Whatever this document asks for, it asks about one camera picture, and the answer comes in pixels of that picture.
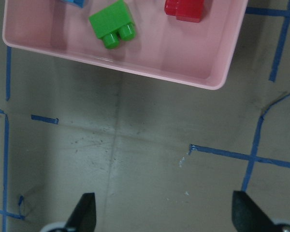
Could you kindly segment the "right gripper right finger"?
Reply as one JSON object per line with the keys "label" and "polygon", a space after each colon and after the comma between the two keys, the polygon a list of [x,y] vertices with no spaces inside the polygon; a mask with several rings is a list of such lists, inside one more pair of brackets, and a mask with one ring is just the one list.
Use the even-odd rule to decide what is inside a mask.
{"label": "right gripper right finger", "polygon": [[275,224],[244,191],[232,194],[232,223],[238,232],[290,232],[290,224]]}

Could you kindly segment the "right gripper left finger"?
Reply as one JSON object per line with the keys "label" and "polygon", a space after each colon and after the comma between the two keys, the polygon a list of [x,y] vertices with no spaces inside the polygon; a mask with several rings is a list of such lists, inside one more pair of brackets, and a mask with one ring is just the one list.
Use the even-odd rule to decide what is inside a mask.
{"label": "right gripper left finger", "polygon": [[94,232],[97,223],[95,193],[84,193],[66,222],[45,225],[41,232]]}

